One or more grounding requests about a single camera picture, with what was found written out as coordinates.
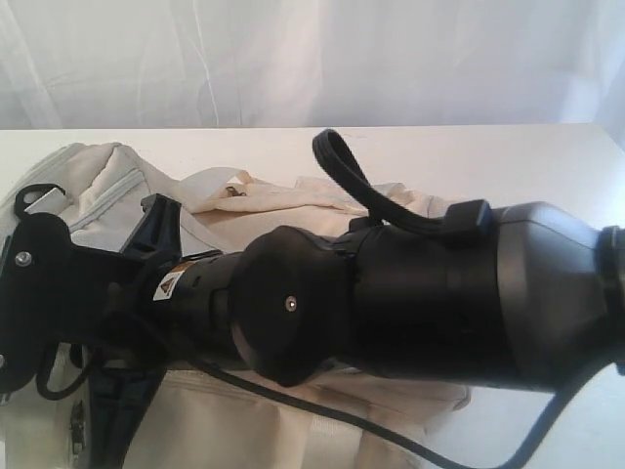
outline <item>metal rivet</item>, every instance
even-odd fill
[[[22,251],[16,254],[16,264],[19,267],[28,267],[32,264],[32,254],[27,251]]]
[[[294,296],[287,296],[286,300],[284,300],[284,307],[286,308],[286,311],[293,313],[297,310],[297,298]]]

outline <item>cloth bag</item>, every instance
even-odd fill
[[[233,168],[209,168],[175,181],[120,144],[60,149],[31,170],[0,204],[0,236],[17,224],[13,201],[27,185],[54,183],[28,211],[64,219],[76,244],[119,250],[142,217],[141,199],[160,192],[180,201],[184,254],[244,249],[280,225],[319,235],[340,235],[352,217],[365,214],[332,182],[300,178],[293,188],[255,179]],[[408,191],[402,184],[376,189],[407,208],[440,216],[449,202]],[[57,360],[51,387],[76,373]],[[251,371],[239,373],[274,389],[371,419],[424,441],[427,422],[465,405],[467,387],[385,380],[354,369],[333,371],[283,390]],[[71,467],[69,414],[84,389],[58,403],[40,398],[34,384],[1,407],[8,469]],[[418,467],[401,448],[331,419],[279,405],[192,370],[169,371],[128,451],[124,468],[351,468]]]

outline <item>white backdrop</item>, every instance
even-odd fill
[[[623,0],[0,0],[0,128],[598,122]]]

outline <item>white table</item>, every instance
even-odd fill
[[[594,125],[338,129],[372,182],[401,181],[494,206],[552,202],[595,227],[625,226],[625,157]],[[175,178],[234,166],[279,184],[322,175],[311,152],[318,129],[0,131],[0,192],[49,152],[72,142],[123,142]],[[625,378],[612,369],[574,403],[528,467],[617,468],[625,460]],[[477,466],[502,461],[546,402],[544,395],[476,390],[431,445]]]

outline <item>warning label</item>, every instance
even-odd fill
[[[165,274],[165,277],[163,277],[158,283],[156,291],[154,291],[154,296],[152,297],[152,300],[169,300],[174,294],[174,290],[176,289],[176,283],[178,283],[180,277],[183,276],[185,270],[193,264],[195,264],[193,261],[183,262],[182,264],[179,264],[174,269]]]

